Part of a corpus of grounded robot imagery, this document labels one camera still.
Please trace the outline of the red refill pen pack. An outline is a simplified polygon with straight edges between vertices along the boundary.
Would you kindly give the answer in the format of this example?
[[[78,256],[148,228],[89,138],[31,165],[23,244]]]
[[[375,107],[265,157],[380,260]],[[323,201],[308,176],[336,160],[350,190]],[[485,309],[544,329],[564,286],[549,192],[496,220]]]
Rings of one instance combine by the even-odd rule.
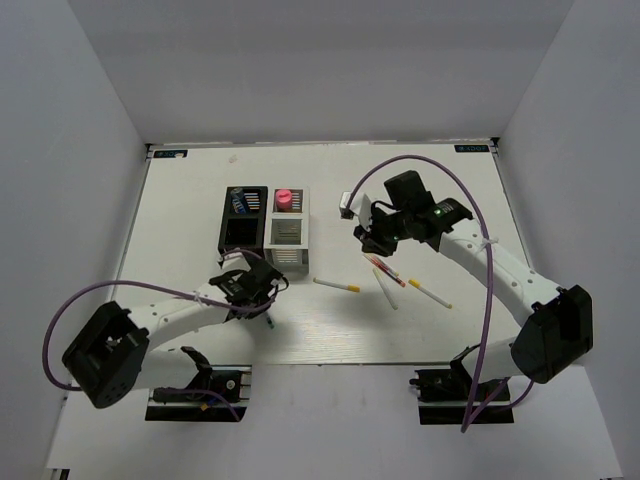
[[[369,259],[367,257],[368,253],[363,253],[363,257],[365,259],[367,259],[372,265],[374,265],[377,269],[379,269],[381,272],[383,272],[387,277],[389,277],[390,279],[392,279],[396,284],[398,284],[400,287],[405,288],[406,287],[406,283],[399,277],[395,277],[393,274],[389,273],[388,271],[386,271],[385,269],[383,269],[381,266],[377,265],[376,263],[374,263],[373,260]]]

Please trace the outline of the pale yellow white marker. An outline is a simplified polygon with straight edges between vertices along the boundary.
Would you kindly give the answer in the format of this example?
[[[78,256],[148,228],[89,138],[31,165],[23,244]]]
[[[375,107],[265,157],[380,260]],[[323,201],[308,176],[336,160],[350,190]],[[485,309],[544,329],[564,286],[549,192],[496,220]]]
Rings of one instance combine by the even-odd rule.
[[[398,303],[397,303],[396,299],[394,298],[393,294],[391,293],[391,290],[389,289],[389,287],[385,283],[381,271],[379,269],[377,269],[377,268],[373,268],[372,271],[373,271],[373,274],[374,274],[374,276],[375,276],[375,278],[376,278],[376,280],[377,280],[382,292],[384,293],[387,301],[389,302],[391,308],[393,310],[397,310],[399,308]]]

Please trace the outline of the blue white glue tube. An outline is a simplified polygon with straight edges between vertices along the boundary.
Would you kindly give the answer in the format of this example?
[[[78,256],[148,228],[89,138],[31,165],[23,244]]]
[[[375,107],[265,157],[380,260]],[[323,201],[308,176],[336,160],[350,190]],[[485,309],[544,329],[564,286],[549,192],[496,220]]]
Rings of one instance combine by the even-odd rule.
[[[244,190],[241,187],[233,188],[230,191],[230,197],[235,213],[248,214],[250,212],[250,206],[246,199]]]

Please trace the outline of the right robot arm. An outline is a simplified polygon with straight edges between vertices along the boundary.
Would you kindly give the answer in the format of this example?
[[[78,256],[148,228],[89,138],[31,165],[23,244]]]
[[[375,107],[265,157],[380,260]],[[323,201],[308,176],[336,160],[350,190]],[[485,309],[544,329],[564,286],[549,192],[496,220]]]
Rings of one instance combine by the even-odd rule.
[[[459,396],[475,398],[504,377],[546,384],[592,349],[592,298],[584,288],[563,288],[491,242],[469,209],[453,198],[435,201],[417,172],[384,187],[390,201],[383,207],[363,193],[341,196],[342,217],[358,220],[363,252],[390,257],[402,240],[425,243],[486,287],[520,327],[515,337],[468,347],[451,361]]]

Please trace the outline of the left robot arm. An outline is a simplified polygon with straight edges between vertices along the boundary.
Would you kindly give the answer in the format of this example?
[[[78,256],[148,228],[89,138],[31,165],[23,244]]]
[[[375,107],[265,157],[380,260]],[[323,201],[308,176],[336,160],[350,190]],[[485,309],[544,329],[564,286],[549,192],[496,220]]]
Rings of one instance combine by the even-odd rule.
[[[287,277],[263,258],[240,253],[221,273],[193,291],[154,286],[167,300],[125,308],[115,301],[98,307],[62,355],[62,363],[97,409],[110,407],[129,392],[169,389],[199,399],[208,394],[206,357],[189,346],[167,343],[204,327],[249,320],[275,303]]]

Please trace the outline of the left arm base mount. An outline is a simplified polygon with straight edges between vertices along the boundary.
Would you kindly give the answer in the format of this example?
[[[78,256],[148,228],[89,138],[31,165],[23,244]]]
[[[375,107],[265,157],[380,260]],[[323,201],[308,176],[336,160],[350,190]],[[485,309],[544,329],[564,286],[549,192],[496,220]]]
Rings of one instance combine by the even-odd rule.
[[[142,375],[150,382],[150,422],[236,423],[251,396],[249,366],[215,366],[193,347],[155,352]]]

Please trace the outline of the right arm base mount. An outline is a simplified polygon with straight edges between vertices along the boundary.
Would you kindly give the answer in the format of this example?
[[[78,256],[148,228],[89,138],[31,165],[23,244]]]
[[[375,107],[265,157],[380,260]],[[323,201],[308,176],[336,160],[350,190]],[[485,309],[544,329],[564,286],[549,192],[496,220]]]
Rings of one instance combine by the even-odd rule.
[[[462,359],[478,349],[478,345],[467,347],[449,365],[416,370],[409,380],[410,388],[417,394],[419,422],[422,426],[461,426],[468,394],[470,392],[475,363],[471,373],[462,368]],[[473,406],[477,408],[496,389],[499,393],[478,414],[473,424],[513,424],[514,415],[507,405],[510,403],[509,387],[500,387],[500,380],[480,383]]]

